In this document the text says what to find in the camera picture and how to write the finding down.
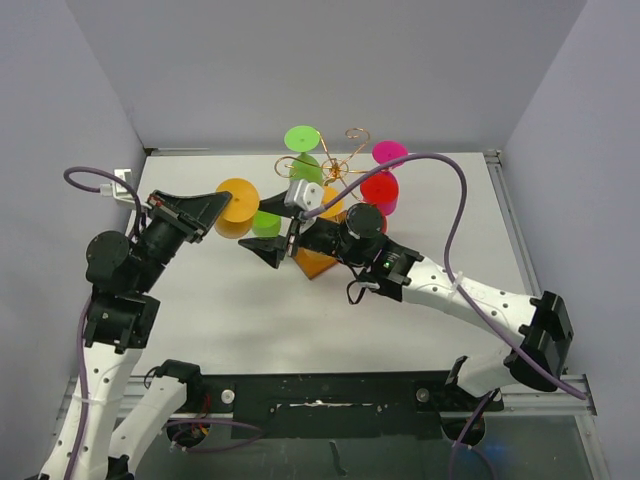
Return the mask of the orange wine glass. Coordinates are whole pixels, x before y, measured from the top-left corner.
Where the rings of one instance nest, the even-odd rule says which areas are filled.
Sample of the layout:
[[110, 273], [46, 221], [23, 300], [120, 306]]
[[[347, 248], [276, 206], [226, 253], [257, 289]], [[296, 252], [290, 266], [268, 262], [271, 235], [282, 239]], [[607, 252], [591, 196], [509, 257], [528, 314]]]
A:
[[229, 192], [231, 201], [216, 221], [216, 232], [227, 239], [239, 239], [252, 228], [260, 197], [255, 186], [246, 179], [231, 178], [223, 181], [216, 190]]
[[[335, 199], [337, 195], [338, 195], [338, 191], [335, 188], [331, 186], [325, 186], [323, 203], [324, 204], [328, 203], [329, 201]], [[328, 208], [324, 213], [319, 215], [319, 218], [323, 218], [325, 220], [338, 223], [340, 220], [340, 215], [343, 213], [343, 210], [344, 210], [344, 201], [339, 200], [335, 205]]]

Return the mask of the red wine glass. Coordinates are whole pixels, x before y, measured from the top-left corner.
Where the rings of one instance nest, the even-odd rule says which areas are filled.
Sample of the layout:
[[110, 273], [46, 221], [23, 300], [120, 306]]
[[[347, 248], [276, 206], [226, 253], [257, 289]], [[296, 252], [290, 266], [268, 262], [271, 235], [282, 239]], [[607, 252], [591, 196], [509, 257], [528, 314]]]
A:
[[378, 173], [360, 185], [360, 193], [366, 203], [376, 206], [383, 215], [394, 213], [399, 197], [399, 184], [389, 172]]

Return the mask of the pink wine glass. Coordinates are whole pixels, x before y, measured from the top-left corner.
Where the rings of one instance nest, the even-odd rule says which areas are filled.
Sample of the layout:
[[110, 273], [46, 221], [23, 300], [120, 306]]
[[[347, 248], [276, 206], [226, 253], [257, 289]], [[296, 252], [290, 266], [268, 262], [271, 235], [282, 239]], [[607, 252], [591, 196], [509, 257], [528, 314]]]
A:
[[409, 154], [408, 149], [401, 143], [393, 140], [383, 140], [376, 143], [372, 148], [372, 158], [379, 165], [376, 168], [377, 173], [386, 173], [393, 171], [401, 166], [401, 163], [389, 166], [389, 163]]

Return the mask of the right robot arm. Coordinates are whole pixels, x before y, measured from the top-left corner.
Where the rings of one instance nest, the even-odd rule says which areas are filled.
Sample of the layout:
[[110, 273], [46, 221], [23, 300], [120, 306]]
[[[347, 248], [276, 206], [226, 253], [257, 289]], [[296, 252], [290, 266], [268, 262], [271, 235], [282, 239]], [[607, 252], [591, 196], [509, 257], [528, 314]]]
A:
[[328, 256], [351, 271], [361, 292], [426, 306], [499, 338], [495, 352], [464, 354], [454, 362], [445, 395], [456, 408], [469, 408], [481, 396], [515, 383], [586, 397], [561, 379], [573, 330], [559, 295], [534, 297], [487, 286], [398, 244], [382, 227], [377, 207], [357, 203], [339, 222], [295, 218], [286, 235], [240, 244], [273, 268], [300, 249]]

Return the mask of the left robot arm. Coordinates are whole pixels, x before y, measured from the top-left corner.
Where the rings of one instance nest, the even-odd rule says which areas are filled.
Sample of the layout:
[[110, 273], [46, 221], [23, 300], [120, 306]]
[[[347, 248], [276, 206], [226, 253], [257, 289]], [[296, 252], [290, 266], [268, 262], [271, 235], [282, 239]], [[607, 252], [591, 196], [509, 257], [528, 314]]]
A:
[[81, 315], [79, 374], [39, 478], [132, 479], [171, 415], [201, 405], [199, 367], [169, 360], [127, 417], [118, 418], [160, 307], [149, 291], [179, 248], [200, 242], [231, 199], [227, 191], [181, 197], [155, 190], [148, 197], [151, 222], [135, 239], [105, 231], [89, 243], [92, 292]]

